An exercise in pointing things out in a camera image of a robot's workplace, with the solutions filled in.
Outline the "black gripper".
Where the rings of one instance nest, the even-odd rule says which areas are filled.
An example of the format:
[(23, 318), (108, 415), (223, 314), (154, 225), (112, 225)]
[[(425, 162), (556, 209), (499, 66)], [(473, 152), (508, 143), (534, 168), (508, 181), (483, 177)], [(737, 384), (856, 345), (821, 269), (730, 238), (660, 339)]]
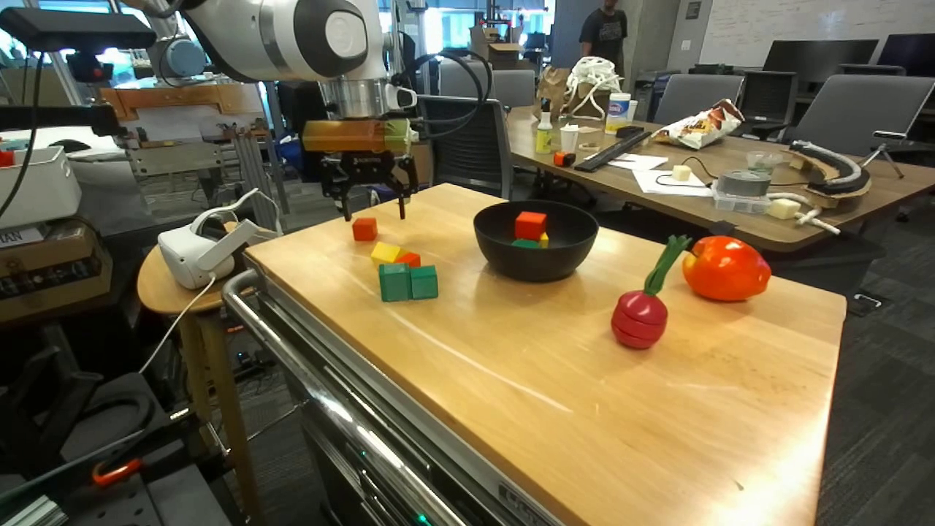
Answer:
[(385, 185), (394, 191), (398, 218), (407, 219), (407, 206), (419, 188), (416, 162), (391, 152), (346, 152), (322, 162), (322, 188), (335, 199), (346, 223), (354, 219), (350, 188)]

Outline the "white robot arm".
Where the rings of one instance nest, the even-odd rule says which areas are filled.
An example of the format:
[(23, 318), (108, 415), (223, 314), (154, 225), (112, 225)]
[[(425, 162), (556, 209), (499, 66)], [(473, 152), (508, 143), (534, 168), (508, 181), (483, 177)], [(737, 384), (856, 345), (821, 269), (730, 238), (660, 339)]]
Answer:
[(419, 95), (394, 82), (376, 0), (125, 0), (182, 14), (211, 63), (242, 82), (317, 82), (324, 117), (303, 121), (300, 143), (318, 155), (322, 191), (343, 218), (357, 185), (388, 188), (398, 213), (419, 191), (409, 112)]

